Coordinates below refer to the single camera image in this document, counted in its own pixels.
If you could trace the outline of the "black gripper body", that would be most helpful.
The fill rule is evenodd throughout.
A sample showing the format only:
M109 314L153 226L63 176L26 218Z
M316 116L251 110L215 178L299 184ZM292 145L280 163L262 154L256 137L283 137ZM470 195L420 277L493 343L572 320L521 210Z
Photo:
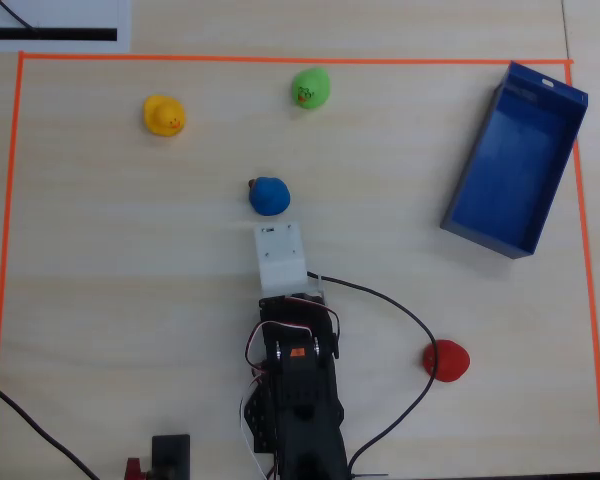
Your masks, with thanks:
M268 360L279 360L285 347L309 345L319 357L340 356L340 319L321 296L295 294L261 299L258 327Z

